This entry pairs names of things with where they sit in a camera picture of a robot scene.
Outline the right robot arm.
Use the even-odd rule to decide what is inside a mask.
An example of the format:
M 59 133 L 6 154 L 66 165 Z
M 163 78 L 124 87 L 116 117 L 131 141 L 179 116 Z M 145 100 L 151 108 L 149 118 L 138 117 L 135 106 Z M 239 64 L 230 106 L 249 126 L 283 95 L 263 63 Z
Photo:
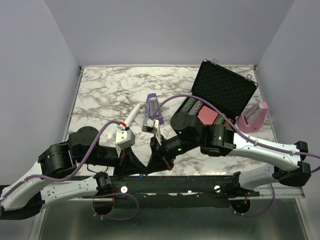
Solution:
M 280 183 L 289 187 L 302 187 L 310 179 L 311 167 L 304 161 L 308 152 L 305 142 L 281 145 L 237 133 L 230 126 L 205 125 L 196 115 L 177 112 L 170 120 L 176 136 L 165 139 L 155 134 L 150 140 L 151 155 L 144 165 L 131 149 L 125 150 L 115 167 L 116 176 L 151 174 L 170 171 L 174 160 L 195 148 L 210 157 L 243 157 L 265 163 L 264 166 L 233 174 L 230 191 L 241 196 L 256 187 Z

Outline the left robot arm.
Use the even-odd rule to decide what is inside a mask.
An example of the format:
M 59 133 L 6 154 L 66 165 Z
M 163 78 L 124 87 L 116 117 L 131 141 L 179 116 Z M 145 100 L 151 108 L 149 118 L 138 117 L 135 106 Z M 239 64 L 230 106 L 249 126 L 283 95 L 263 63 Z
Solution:
M 116 192 L 106 172 L 68 183 L 89 160 L 117 159 L 116 148 L 99 145 L 102 133 L 90 126 L 82 127 L 71 134 L 68 141 L 50 146 L 18 181 L 2 185 L 1 220 L 28 219 L 52 204 L 81 197 L 110 198 L 114 206 L 115 197 L 123 196 L 138 211 L 138 200 L 129 193 Z

